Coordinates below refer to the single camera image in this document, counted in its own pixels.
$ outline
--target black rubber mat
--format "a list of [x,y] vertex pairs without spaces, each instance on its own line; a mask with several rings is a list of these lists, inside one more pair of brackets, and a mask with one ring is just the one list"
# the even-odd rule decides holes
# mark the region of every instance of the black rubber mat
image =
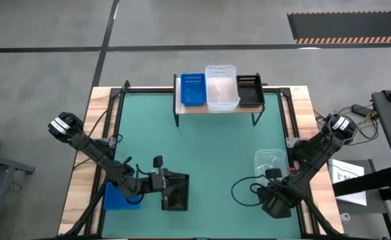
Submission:
[[391,43],[391,11],[288,13],[296,43]]

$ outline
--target clear plastic container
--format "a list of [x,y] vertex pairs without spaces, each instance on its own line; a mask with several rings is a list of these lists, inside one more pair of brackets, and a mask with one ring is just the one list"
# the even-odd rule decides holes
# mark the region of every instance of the clear plastic container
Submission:
[[[278,168],[281,170],[283,177],[288,175],[286,167],[286,152],[282,149],[265,149],[258,150],[254,155],[253,166],[254,166],[254,176],[264,175],[264,172],[267,169]],[[256,182],[261,185],[268,185],[269,180],[260,177],[256,179]]]
[[236,86],[236,67],[211,65],[205,70],[207,107],[211,113],[233,112],[240,103]]

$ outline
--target black basket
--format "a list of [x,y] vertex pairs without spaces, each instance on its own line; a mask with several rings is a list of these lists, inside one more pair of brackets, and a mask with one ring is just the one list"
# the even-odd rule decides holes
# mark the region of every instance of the black basket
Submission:
[[260,75],[236,76],[240,107],[258,107],[264,105],[262,81]]

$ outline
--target white paper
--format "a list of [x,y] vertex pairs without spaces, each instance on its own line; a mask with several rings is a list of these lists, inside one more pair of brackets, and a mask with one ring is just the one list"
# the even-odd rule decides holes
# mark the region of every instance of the white paper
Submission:
[[[338,183],[345,181],[347,179],[361,177],[364,175],[364,168],[345,163],[339,160],[331,159],[330,160],[330,174],[332,176],[332,182]],[[351,203],[356,203],[359,205],[367,206],[366,192],[354,193],[345,196],[336,197],[342,201],[348,201]]]

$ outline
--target blue foam block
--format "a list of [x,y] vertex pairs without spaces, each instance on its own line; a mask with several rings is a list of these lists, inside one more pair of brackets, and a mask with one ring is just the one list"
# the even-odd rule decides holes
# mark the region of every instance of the blue foam block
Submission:
[[[136,202],[141,198],[140,195],[130,197],[129,200]],[[130,204],[127,203],[126,197],[109,182],[105,190],[105,201],[103,202],[104,210],[123,210],[123,209],[140,209],[141,204]]]

